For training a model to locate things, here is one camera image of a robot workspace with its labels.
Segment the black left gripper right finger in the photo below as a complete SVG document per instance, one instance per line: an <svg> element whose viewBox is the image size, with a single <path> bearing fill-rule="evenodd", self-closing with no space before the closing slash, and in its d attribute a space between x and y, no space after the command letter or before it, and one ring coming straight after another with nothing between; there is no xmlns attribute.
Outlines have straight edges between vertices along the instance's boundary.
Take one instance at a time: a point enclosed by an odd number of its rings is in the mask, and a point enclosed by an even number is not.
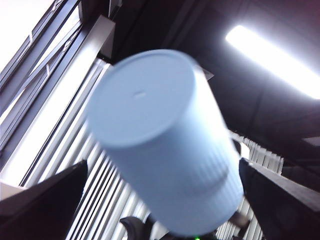
<svg viewBox="0 0 320 240"><path fill-rule="evenodd" d="M318 240L320 194L245 158L239 161L244 196L267 240Z"/></svg>

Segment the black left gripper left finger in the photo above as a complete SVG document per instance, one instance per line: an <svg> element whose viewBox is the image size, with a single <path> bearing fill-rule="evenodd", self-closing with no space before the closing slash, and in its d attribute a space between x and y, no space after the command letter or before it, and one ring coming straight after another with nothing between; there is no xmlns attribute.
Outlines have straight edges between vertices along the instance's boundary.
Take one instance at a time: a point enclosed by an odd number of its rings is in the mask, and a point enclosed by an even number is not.
<svg viewBox="0 0 320 240"><path fill-rule="evenodd" d="M0 202L2 240L64 240L88 177L86 160Z"/></svg>

